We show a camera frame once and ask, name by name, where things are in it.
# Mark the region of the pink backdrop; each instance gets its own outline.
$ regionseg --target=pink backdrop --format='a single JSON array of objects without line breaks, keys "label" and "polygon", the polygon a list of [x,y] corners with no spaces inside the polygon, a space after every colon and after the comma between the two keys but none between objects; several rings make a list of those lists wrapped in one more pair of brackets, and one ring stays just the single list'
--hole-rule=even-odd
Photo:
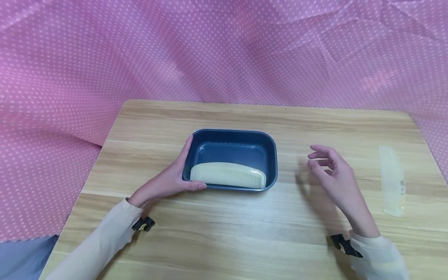
[{"label": "pink backdrop", "polygon": [[0,241],[59,234],[128,99],[408,112],[448,176],[446,0],[2,0]]}]

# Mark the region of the wooden table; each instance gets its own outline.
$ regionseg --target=wooden table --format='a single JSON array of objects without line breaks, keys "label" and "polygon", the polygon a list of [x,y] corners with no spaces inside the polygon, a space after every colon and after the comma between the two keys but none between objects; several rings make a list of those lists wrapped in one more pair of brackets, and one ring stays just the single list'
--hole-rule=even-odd
[{"label": "wooden table", "polygon": [[[412,279],[448,273],[448,189],[411,118],[401,112],[130,100],[123,106],[59,238],[43,277],[106,213],[172,162],[201,128],[261,130],[278,152],[277,183],[262,193],[204,190],[165,199],[99,279],[352,279],[349,260],[327,245],[349,225],[308,179],[309,145],[335,147],[353,166],[382,234]],[[405,170],[405,214],[381,210],[377,145]]]}]

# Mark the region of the navy blue tray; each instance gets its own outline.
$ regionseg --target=navy blue tray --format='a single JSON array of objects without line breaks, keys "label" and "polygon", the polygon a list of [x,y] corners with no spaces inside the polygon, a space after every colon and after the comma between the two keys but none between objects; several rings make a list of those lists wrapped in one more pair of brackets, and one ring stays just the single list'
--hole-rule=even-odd
[{"label": "navy blue tray", "polygon": [[266,188],[248,189],[207,184],[211,189],[264,191],[277,180],[277,148],[264,132],[229,129],[201,129],[193,133],[193,142],[185,161],[182,178],[190,180],[191,168],[206,162],[230,162],[256,168],[266,174]]}]

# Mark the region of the cream sleeve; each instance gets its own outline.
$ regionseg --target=cream sleeve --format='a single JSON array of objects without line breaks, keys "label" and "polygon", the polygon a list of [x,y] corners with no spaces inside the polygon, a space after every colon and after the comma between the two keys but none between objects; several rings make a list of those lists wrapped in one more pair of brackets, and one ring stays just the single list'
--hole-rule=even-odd
[{"label": "cream sleeve", "polygon": [[387,238],[365,238],[350,231],[350,244],[363,255],[352,258],[352,269],[360,279],[409,280],[405,261],[395,245]]},{"label": "cream sleeve", "polygon": [[53,279],[95,279],[112,257],[131,242],[132,226],[143,209],[126,199],[115,205],[98,228],[71,252],[47,277]]}]

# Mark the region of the comb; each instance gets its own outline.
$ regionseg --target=comb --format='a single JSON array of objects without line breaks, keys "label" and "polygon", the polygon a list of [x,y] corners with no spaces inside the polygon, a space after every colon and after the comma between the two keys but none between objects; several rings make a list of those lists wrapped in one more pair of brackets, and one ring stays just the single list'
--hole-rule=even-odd
[{"label": "comb", "polygon": [[406,184],[403,167],[394,149],[378,145],[383,212],[401,217],[405,209]]},{"label": "comb", "polygon": [[266,175],[262,171],[227,162],[197,164],[191,168],[190,180],[249,189],[266,187]]}]

